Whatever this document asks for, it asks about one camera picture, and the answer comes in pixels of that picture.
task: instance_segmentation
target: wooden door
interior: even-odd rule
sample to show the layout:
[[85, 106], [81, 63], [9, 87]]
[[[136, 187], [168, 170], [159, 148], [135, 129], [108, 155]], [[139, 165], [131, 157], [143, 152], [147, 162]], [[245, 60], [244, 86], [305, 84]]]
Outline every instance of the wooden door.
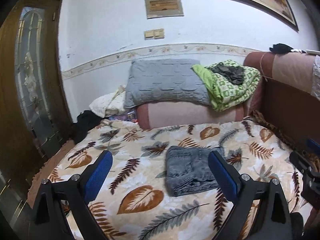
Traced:
[[0, 172], [22, 198], [68, 139], [57, 66], [60, 0], [19, 0], [0, 28]]

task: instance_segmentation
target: floral wall border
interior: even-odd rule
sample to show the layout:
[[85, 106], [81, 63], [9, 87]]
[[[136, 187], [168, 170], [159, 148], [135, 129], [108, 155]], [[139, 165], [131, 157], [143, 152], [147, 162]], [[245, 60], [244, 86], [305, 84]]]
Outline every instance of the floral wall border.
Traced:
[[131, 49], [92, 60], [80, 66], [61, 72], [62, 80], [66, 80], [91, 70], [147, 57], [178, 54], [224, 54], [246, 57], [250, 52], [259, 51], [245, 47], [214, 43], [180, 43]]

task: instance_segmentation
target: green patterned fabric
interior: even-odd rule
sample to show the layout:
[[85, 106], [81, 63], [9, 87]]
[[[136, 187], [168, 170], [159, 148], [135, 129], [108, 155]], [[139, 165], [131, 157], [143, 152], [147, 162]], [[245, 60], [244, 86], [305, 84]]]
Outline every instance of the green patterned fabric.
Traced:
[[225, 60], [222, 63], [226, 66], [239, 66], [244, 68], [244, 82], [241, 85], [231, 84], [225, 77], [213, 73], [202, 65], [193, 65], [192, 69], [204, 82], [208, 89], [212, 108], [216, 111], [223, 111], [232, 106], [238, 105], [253, 94], [261, 78], [259, 70], [252, 67], [239, 65], [233, 60]]

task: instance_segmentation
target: pink cushion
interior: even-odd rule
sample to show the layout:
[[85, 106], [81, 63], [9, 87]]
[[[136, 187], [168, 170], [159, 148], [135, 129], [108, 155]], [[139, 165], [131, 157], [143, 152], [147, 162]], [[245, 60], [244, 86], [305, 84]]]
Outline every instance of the pink cushion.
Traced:
[[171, 125], [225, 123], [241, 121], [246, 102], [222, 112], [210, 106], [184, 101], [161, 101], [137, 107], [138, 123], [142, 129], [153, 129]]

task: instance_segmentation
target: quilted pillow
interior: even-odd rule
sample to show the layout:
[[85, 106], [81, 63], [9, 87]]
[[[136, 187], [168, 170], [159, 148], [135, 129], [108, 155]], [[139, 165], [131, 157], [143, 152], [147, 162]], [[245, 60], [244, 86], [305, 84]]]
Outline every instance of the quilted pillow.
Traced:
[[124, 107], [164, 100], [210, 105], [204, 83], [191, 68], [199, 63], [194, 59], [133, 60]]

